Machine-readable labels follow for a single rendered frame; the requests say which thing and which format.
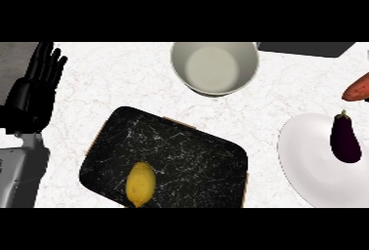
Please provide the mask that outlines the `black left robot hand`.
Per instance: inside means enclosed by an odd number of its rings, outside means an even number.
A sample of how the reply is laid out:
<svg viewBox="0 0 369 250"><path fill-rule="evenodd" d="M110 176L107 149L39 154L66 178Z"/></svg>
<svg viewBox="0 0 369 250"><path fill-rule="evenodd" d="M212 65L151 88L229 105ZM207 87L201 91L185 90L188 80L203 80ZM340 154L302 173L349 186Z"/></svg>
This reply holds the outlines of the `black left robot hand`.
<svg viewBox="0 0 369 250"><path fill-rule="evenodd" d="M0 105L0 128L8 135L41 133L46 128L67 60L52 42L38 44L26 76Z"/></svg>

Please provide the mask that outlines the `pale grey bowl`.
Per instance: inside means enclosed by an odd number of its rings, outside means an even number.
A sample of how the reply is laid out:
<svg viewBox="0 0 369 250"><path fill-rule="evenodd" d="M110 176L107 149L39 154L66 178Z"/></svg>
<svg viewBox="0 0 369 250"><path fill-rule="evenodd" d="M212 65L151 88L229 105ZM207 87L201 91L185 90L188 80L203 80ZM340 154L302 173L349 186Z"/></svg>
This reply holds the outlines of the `pale grey bowl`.
<svg viewBox="0 0 369 250"><path fill-rule="evenodd" d="M253 81L260 66L255 42L176 42L170 61L185 85L209 97L240 91Z"/></svg>

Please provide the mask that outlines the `white plate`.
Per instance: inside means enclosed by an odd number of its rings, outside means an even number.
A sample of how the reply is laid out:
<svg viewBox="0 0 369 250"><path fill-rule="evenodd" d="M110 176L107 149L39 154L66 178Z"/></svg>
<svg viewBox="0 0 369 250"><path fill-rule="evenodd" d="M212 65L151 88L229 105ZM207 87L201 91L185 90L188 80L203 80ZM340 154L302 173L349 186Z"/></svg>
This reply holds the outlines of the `white plate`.
<svg viewBox="0 0 369 250"><path fill-rule="evenodd" d="M280 133L278 158L293 188L315 207L369 208L369 149L342 162L331 149L334 119L318 113L293 117Z"/></svg>

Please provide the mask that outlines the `grey panel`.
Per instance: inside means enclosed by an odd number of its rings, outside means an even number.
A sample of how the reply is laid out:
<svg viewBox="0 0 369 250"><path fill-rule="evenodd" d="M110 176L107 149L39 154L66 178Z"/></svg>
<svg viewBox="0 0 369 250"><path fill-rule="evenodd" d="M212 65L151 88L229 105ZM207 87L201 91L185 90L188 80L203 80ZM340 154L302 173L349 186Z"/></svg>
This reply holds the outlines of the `grey panel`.
<svg viewBox="0 0 369 250"><path fill-rule="evenodd" d="M36 42L0 42L0 104L7 102L15 81L26 75Z"/></svg>

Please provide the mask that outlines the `yellow lemon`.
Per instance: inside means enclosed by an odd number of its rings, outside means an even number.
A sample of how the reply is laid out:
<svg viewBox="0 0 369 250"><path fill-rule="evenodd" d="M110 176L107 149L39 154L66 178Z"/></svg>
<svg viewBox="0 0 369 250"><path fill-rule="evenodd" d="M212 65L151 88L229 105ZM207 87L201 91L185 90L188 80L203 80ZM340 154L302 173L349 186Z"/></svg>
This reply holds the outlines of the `yellow lemon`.
<svg viewBox="0 0 369 250"><path fill-rule="evenodd" d="M126 184L128 198L135 207L142 207L154 197L156 173L148 162L138 162L129 174Z"/></svg>

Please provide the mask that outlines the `black marble cutting board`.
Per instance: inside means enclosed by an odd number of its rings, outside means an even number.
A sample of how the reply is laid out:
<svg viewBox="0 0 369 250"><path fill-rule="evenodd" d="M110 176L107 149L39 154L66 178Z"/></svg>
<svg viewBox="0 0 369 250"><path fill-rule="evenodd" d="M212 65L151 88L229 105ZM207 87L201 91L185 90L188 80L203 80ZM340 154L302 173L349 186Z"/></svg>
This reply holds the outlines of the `black marble cutting board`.
<svg viewBox="0 0 369 250"><path fill-rule="evenodd" d="M119 107L98 133L80 182L132 208L126 181L136 163L154 167L148 208L240 208L249 156L231 141L129 106Z"/></svg>

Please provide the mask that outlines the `dark grey flat appliance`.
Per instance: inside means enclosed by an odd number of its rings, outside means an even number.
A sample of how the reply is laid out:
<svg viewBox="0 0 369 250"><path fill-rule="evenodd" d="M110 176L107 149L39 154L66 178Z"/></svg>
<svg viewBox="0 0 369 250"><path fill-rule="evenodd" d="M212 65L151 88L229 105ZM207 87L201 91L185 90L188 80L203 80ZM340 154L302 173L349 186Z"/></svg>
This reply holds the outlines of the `dark grey flat appliance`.
<svg viewBox="0 0 369 250"><path fill-rule="evenodd" d="M291 55L339 58L353 42L259 42L259 50Z"/></svg>

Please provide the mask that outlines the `purple eggplant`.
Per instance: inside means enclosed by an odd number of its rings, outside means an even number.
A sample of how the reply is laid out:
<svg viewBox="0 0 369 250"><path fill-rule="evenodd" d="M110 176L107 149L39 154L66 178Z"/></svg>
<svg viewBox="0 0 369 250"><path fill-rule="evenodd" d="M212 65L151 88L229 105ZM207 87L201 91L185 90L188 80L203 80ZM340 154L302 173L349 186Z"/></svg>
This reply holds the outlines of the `purple eggplant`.
<svg viewBox="0 0 369 250"><path fill-rule="evenodd" d="M345 163L356 163L362 158L362 149L352 127L352 119L346 110L336 116L331 132L331 148L337 159Z"/></svg>

